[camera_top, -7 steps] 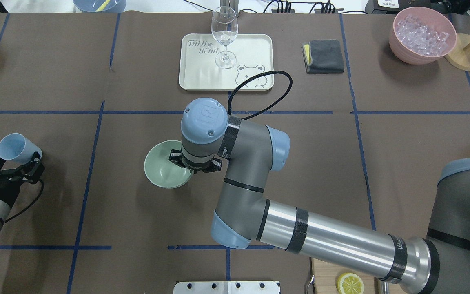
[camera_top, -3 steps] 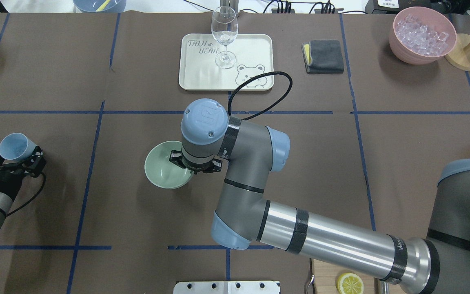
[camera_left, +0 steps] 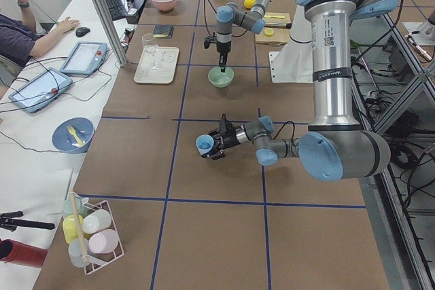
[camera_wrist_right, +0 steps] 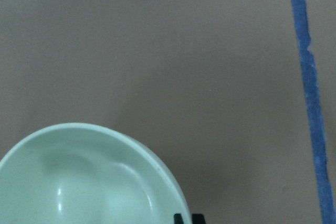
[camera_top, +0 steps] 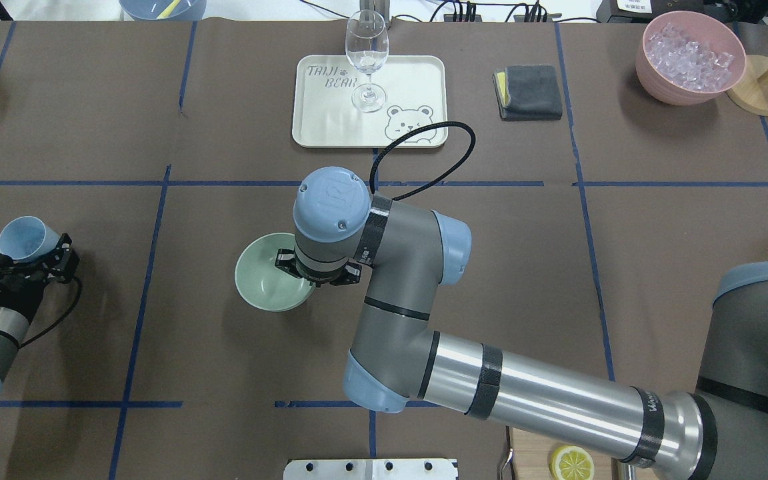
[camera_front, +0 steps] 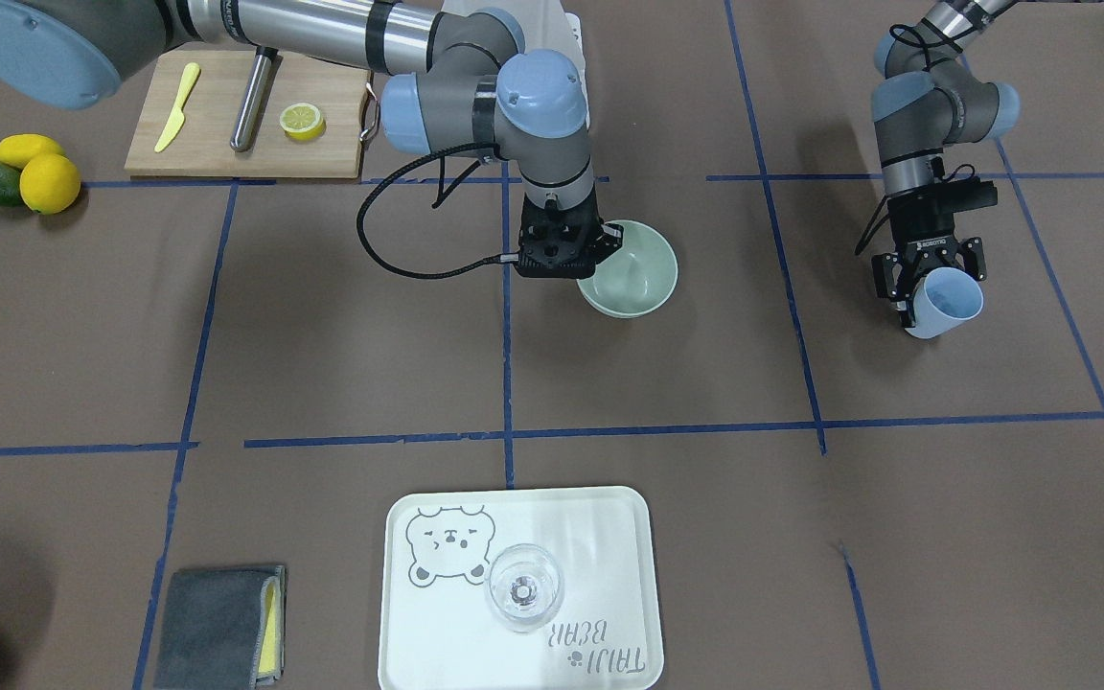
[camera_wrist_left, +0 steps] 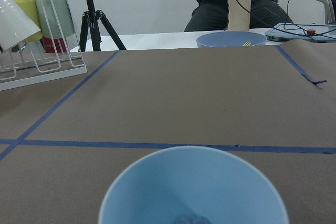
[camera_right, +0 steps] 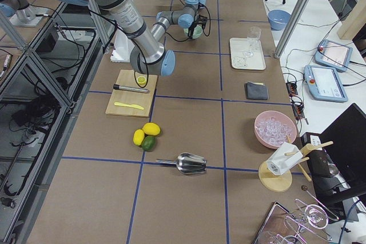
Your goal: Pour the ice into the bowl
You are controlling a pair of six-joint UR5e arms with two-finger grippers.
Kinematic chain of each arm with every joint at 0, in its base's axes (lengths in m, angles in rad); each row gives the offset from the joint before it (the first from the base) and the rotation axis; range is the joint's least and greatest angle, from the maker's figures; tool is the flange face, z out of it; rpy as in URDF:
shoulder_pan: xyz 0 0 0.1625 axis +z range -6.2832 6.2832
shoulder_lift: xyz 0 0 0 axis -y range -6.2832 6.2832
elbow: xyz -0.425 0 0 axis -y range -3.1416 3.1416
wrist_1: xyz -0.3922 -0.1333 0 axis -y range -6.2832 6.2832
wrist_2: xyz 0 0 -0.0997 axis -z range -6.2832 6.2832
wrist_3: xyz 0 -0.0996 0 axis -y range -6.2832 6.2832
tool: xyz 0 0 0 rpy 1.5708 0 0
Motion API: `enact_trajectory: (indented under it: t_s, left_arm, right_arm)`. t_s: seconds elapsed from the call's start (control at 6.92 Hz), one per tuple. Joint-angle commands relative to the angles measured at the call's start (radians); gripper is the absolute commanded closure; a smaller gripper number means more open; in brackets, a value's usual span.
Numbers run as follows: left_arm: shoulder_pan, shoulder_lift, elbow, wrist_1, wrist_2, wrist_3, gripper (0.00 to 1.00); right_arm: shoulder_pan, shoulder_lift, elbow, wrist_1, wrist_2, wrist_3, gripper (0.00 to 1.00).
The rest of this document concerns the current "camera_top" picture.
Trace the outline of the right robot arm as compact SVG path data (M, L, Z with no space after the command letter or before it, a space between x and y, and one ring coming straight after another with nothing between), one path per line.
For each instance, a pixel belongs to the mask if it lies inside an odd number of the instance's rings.
M564 240L588 186L458 191L469 224L306 177L277 265L354 283L372 270L344 390L411 398L595 449L671 479L768 479L768 262L720 273L768 215L768 183L598 186L606 215Z

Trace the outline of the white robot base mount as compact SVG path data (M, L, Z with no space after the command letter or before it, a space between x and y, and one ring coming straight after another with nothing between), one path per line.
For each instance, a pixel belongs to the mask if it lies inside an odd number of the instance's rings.
M458 479L456 459L299 459L283 479Z

